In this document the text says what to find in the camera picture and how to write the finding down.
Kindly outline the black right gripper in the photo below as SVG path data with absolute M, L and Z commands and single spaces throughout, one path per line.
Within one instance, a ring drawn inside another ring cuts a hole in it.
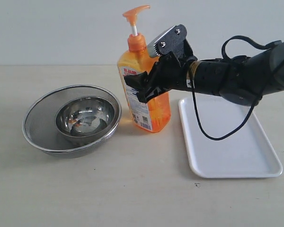
M 191 80 L 187 78 L 189 65 L 196 61 L 193 50 L 186 39 L 152 41 L 147 46 L 151 57 L 159 57 L 151 71 L 137 75 L 126 75 L 126 85 L 136 90 L 141 103 L 148 103 L 169 90 L 191 91 Z

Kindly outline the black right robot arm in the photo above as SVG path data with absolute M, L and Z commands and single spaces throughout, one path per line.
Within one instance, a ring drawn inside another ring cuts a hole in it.
M 142 103 L 172 89 L 221 96 L 229 102 L 251 106 L 262 96 L 284 91 L 284 42 L 255 45 L 263 52 L 199 61 L 188 44 L 181 51 L 160 56 L 150 72 L 125 76 Z

